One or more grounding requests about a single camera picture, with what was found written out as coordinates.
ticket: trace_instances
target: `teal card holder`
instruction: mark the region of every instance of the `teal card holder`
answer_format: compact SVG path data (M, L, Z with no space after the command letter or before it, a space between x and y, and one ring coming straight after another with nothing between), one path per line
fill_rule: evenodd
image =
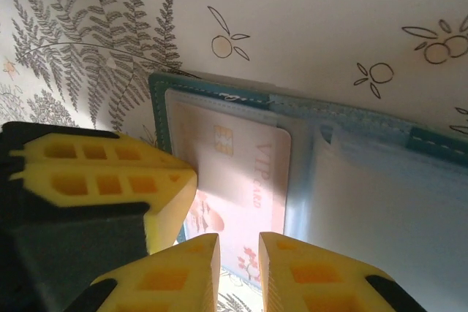
M172 151L167 99L174 96L286 130L285 235L396 272L428 310L468 308L466 140L373 111L190 77L155 73L149 86L159 148ZM450 282L450 299L441 281Z

